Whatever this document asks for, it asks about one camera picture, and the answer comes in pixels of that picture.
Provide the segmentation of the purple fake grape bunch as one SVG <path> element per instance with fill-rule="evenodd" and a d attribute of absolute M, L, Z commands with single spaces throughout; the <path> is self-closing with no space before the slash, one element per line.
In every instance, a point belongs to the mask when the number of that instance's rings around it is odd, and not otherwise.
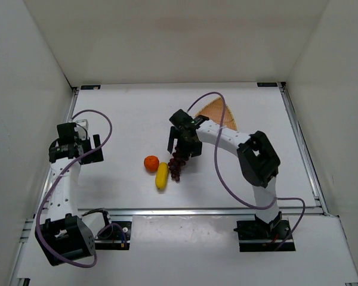
<path fill-rule="evenodd" d="M 187 164 L 190 158 L 190 153 L 184 152 L 177 146 L 174 148 L 172 158 L 168 162 L 168 169 L 171 174 L 171 179 L 175 182 L 180 181 L 182 168 Z"/>

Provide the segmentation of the fake orange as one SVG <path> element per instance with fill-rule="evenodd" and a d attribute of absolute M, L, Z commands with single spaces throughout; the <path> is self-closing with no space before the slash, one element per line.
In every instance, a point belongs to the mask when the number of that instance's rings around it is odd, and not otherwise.
<path fill-rule="evenodd" d="M 156 156 L 147 156 L 144 159 L 144 167 L 148 172 L 156 172 L 159 167 L 160 161 Z"/>

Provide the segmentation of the yellow fake fruit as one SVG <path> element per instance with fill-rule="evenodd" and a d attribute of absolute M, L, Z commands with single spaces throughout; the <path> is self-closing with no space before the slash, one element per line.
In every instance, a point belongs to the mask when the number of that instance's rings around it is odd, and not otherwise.
<path fill-rule="evenodd" d="M 168 182 L 169 167 L 166 163 L 161 162 L 156 171 L 155 185 L 156 188 L 162 190 L 166 187 Z"/>

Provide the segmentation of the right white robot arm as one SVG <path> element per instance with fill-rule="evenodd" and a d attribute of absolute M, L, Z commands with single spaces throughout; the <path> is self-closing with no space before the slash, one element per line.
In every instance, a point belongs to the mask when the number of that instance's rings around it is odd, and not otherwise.
<path fill-rule="evenodd" d="M 252 185 L 255 204 L 255 224 L 270 235 L 282 219 L 276 199 L 276 176 L 280 159 L 265 133 L 245 134 L 225 128 L 206 116 L 195 118 L 185 111 L 176 111 L 169 119 L 168 163 L 171 177 L 180 178 L 181 168 L 191 157 L 202 154 L 204 143 L 212 144 L 236 156 L 245 180 Z"/>

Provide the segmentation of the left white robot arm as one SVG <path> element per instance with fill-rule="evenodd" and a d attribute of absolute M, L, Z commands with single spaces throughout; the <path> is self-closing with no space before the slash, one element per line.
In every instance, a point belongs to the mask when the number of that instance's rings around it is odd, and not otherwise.
<path fill-rule="evenodd" d="M 57 126 L 58 138 L 48 149 L 52 182 L 56 184 L 47 199 L 46 218 L 40 222 L 36 239 L 52 266 L 63 263 L 50 250 L 68 260 L 78 260 L 95 254 L 95 238 L 109 223 L 107 213 L 97 209 L 83 216 L 78 214 L 78 176 L 83 164 L 104 160 L 101 150 L 75 161 L 93 147 L 100 145 L 99 135 L 90 137 L 86 119 Z"/>

